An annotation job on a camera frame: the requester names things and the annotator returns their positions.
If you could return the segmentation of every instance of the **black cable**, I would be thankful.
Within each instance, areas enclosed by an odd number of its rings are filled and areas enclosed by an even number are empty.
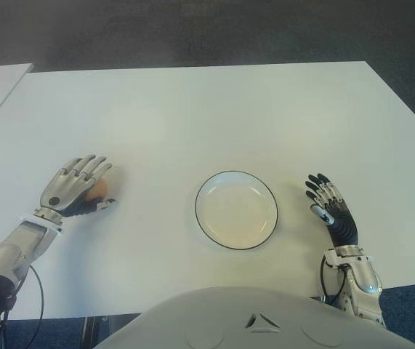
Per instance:
[[[36,279],[38,280],[38,284],[39,284],[39,289],[41,290],[41,315],[39,316],[39,323],[38,323],[38,326],[36,327],[36,331],[34,332],[33,337],[31,338],[30,342],[28,343],[25,349],[29,349],[31,344],[33,344],[34,340],[36,339],[36,336],[38,335],[38,332],[39,332],[39,328],[41,327],[42,316],[44,315],[44,290],[42,289],[41,279],[39,278],[38,273],[36,272],[36,270],[33,268],[32,265],[30,265],[30,268],[33,271],[34,275],[36,276]]]
[[[2,320],[2,348],[7,349],[7,321],[9,319],[9,311],[4,311],[4,319]]]
[[[26,271],[26,275],[24,278],[20,280],[17,289],[15,290],[12,296],[16,297],[20,289],[22,288],[23,284],[25,283],[26,276],[28,275],[28,271]],[[9,311],[4,311],[4,318],[2,319],[2,348],[7,349],[7,322],[9,320]]]
[[[323,280],[323,266],[324,266],[325,264],[327,264],[329,267],[331,267],[331,265],[329,265],[329,264],[326,262],[325,255],[323,255],[323,257],[322,257],[322,261],[321,261],[321,285],[322,285],[323,294],[325,295],[325,298],[326,298],[326,299],[328,299],[328,298],[329,298],[329,295],[328,295],[328,293],[327,293],[327,291],[326,291],[325,281]],[[335,302],[335,300],[337,300],[337,298],[340,296],[341,292],[343,291],[343,288],[345,287],[346,278],[347,278],[347,271],[346,271],[346,269],[345,269],[345,268],[343,268],[341,265],[339,265],[339,266],[338,266],[338,269],[343,270],[343,273],[344,273],[344,275],[345,275],[345,276],[343,277],[343,283],[342,283],[342,285],[340,286],[340,288],[339,288],[339,291],[338,291],[337,295],[336,295],[336,296],[335,296],[335,297],[331,300],[331,302],[330,302],[330,303],[327,303],[327,304],[329,304],[329,305],[332,305],[332,304]]]
[[[322,285],[323,295],[325,296],[325,299],[327,300],[329,298],[329,295],[326,293],[325,282],[323,282],[323,265],[325,264],[325,259],[326,259],[325,255],[323,255],[322,262],[321,262],[321,285]]]

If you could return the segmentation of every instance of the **floor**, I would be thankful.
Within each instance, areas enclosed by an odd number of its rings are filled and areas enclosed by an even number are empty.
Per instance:
[[[415,113],[415,0],[0,0],[0,65],[34,71],[345,60],[367,61]],[[415,342],[415,286],[381,305]],[[34,324],[10,321],[9,347]],[[78,348],[82,326],[47,320],[32,348]]]

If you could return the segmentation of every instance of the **egg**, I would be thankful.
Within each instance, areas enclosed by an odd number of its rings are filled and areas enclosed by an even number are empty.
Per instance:
[[[107,195],[107,183],[104,180],[99,180],[84,198],[85,201],[91,201],[94,198],[105,198]]]

